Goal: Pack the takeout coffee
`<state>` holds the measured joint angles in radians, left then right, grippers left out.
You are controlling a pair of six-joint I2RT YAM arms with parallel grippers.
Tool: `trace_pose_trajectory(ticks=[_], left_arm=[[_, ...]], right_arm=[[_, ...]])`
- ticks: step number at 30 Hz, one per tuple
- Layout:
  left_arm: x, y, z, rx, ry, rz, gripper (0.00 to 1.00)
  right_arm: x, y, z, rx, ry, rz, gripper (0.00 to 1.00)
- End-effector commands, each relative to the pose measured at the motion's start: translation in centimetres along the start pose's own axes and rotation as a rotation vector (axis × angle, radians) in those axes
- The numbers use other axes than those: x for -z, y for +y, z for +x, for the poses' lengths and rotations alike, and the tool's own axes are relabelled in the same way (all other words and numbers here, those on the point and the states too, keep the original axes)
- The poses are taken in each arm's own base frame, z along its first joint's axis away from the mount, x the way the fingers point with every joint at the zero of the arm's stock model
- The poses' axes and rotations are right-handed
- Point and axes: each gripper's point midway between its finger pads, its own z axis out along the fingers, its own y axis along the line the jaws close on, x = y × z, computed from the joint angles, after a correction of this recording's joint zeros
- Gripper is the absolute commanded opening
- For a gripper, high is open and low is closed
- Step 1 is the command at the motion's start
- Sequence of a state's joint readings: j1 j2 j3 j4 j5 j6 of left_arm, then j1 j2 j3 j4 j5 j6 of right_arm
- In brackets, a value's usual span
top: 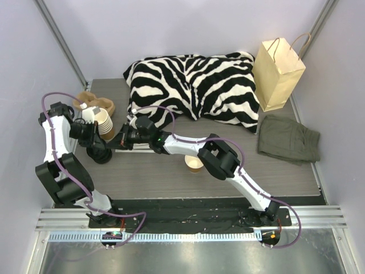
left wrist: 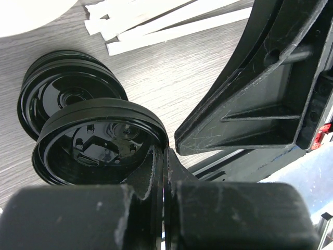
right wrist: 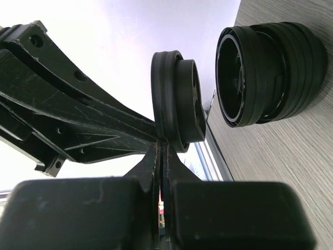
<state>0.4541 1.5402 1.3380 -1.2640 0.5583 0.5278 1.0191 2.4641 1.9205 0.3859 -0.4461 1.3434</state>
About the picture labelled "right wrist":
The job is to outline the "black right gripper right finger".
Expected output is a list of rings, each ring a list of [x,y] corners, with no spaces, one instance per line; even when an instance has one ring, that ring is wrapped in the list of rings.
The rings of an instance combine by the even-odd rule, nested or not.
[[[161,189],[171,249],[314,249],[316,237],[289,185],[202,181],[163,145]]]

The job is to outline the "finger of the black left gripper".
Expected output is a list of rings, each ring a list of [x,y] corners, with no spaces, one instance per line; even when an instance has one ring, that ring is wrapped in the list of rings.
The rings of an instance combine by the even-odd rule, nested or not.
[[[65,160],[91,164],[144,154],[161,139],[95,121],[93,111],[57,90],[8,49],[1,50],[1,139],[56,176]]]
[[[154,135],[153,121],[127,108],[87,77],[52,41],[40,22],[1,29],[1,43],[57,90],[95,114],[95,121]]]

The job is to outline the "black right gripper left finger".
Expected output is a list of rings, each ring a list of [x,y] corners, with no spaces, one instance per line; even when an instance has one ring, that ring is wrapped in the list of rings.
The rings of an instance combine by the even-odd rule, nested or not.
[[[157,249],[160,144],[122,177],[28,180],[1,216],[1,249]]]

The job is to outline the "black plastic cup lid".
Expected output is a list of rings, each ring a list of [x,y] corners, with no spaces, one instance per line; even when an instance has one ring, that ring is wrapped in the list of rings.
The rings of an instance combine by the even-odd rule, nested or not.
[[[158,136],[178,153],[206,137],[196,63],[179,51],[156,52],[151,62],[151,95]]]

